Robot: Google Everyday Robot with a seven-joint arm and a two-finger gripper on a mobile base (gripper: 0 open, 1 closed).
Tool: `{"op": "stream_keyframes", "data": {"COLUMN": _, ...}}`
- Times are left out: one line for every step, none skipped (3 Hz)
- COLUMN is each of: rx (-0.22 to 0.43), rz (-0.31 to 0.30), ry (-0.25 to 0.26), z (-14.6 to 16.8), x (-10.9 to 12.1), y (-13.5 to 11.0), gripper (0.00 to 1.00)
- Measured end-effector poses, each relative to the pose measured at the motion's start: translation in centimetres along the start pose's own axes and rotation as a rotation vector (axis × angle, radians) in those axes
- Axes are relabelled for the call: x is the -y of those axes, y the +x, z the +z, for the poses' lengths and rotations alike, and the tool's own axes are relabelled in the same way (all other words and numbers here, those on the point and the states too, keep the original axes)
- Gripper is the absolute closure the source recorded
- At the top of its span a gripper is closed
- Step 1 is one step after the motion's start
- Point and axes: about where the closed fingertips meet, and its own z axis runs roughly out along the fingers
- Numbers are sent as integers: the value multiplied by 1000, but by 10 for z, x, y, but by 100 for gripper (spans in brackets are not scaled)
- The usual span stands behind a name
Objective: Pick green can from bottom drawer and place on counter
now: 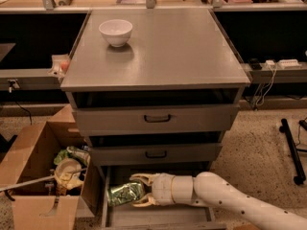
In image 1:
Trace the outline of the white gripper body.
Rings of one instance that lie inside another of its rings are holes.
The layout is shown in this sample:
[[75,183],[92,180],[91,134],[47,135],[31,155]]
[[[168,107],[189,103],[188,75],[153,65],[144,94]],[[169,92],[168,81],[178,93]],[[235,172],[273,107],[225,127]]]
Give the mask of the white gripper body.
[[152,195],[156,205],[173,205],[172,182],[174,176],[167,173],[158,173],[154,176]]

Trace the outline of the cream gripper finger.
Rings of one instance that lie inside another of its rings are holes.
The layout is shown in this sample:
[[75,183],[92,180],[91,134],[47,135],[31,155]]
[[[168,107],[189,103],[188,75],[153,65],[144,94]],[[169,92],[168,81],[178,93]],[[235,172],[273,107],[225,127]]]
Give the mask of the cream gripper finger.
[[132,203],[133,207],[149,207],[155,205],[155,199],[151,193],[148,193]]
[[151,186],[154,182],[154,176],[150,173],[135,173],[130,177],[130,181],[140,181],[146,186]]

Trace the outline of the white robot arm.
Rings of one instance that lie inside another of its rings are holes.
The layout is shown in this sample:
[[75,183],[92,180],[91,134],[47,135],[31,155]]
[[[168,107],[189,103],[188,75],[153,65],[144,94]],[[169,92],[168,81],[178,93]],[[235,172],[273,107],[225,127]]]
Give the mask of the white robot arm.
[[212,172],[201,172],[196,177],[136,173],[130,181],[139,181],[152,188],[138,207],[146,204],[221,207],[241,215],[260,230],[307,229],[306,218],[246,195]]

